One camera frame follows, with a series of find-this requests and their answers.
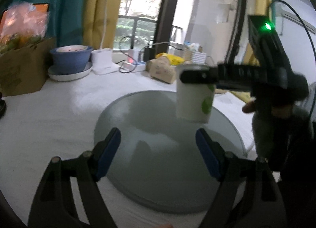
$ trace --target blue gripper pad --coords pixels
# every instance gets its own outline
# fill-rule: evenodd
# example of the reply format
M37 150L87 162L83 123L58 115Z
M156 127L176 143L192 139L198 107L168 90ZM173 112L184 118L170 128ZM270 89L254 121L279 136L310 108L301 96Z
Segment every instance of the blue gripper pad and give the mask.
M112 128L105 140L98 142L94 147L94 159L97 161L97 171L94 176L96 181L106 176L120 143L120 130L118 128Z
M198 129L195 142L210 175L220 181L225 175L225 151L218 142L211 140L204 129Z

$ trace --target yellow package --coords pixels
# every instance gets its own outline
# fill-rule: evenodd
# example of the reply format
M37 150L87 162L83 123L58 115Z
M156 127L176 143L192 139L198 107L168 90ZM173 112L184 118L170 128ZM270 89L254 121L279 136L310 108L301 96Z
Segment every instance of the yellow package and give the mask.
M183 58L172 55L172 54L168 54L168 53L159 53L156 55L156 58L160 58L160 57L167 57L168 60L170 61L170 65L179 65L184 62Z

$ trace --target green light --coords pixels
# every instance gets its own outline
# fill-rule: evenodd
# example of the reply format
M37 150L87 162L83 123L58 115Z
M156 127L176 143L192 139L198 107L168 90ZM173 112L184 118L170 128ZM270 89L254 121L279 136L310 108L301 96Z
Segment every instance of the green light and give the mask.
M272 28L271 28L271 25L268 24L268 23L265 23L265 27L266 27L268 30L271 30L271 29L272 29Z

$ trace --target table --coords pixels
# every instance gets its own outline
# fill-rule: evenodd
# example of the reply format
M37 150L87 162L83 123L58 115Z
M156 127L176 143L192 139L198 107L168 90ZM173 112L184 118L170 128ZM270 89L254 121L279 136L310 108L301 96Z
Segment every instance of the table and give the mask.
M151 79L145 72L91 73L72 82L48 80L39 92L7 97L7 113L0 120L0 188L12 209L27 223L33 196L50 159L75 158L92 149L95 124L108 104L132 92L175 91L175 86ZM252 115L241 112L243 105L230 93L214 100L214 106L236 126L250 150ZM171 222L175 228L193 228L205 215L172 215L146 209L104 179L99 189L118 227L149 228ZM78 215L86 221L78 186L74 182L72 185Z

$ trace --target paper cup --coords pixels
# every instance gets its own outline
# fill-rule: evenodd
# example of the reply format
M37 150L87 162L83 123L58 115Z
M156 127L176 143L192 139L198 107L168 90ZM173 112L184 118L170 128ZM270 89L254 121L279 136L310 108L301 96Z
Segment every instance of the paper cup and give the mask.
M96 74L101 74L106 68L112 67L112 52L113 50L110 48L94 50L91 52L93 71Z
M194 123L208 123L214 99L215 86L212 84L184 84L180 75L184 70L209 70L207 65L182 64L177 72L176 116Z

